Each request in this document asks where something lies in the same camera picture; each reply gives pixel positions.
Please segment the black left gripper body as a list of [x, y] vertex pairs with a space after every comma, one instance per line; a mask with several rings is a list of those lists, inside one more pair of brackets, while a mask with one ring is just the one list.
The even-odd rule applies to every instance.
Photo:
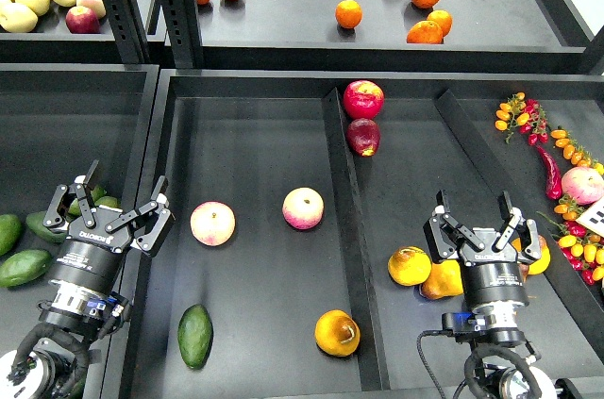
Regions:
[[[66, 234], [49, 270], [49, 282], [101, 296], [111, 292], [128, 250], [134, 248], [149, 257], [157, 254], [172, 226], [172, 212], [169, 202], [149, 201], [124, 212], [97, 207], [91, 198], [85, 186], [58, 185], [43, 225], [53, 233]], [[81, 210], [78, 217], [68, 213], [74, 199]]]

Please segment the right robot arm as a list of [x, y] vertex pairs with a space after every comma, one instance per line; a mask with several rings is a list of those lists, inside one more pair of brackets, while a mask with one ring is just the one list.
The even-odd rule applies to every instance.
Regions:
[[471, 227], [456, 219], [445, 191], [424, 223], [429, 256], [459, 271], [466, 310], [446, 313], [439, 334], [466, 343], [470, 354], [454, 392], [476, 398], [600, 398], [600, 377], [548, 376], [537, 366], [540, 352], [517, 322], [528, 305], [522, 268], [542, 256], [537, 225], [506, 192], [498, 198], [502, 226]]

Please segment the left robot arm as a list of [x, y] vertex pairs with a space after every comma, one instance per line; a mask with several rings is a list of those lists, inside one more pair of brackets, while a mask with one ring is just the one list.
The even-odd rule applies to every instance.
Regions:
[[130, 301], [113, 289], [126, 254], [155, 256], [174, 223], [165, 176], [148, 202], [124, 211], [95, 204], [97, 166], [58, 185], [44, 214], [43, 227], [64, 238], [50, 269], [57, 293], [18, 347], [2, 356], [4, 398], [67, 398], [84, 382], [92, 345], [129, 319]]

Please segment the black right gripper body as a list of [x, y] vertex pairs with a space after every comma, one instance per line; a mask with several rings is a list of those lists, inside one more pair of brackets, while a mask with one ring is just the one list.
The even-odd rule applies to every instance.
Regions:
[[529, 304], [520, 266], [539, 259], [539, 234], [536, 222], [519, 208], [512, 209], [500, 230], [470, 228], [437, 208], [423, 230], [432, 261], [458, 263], [470, 309]]

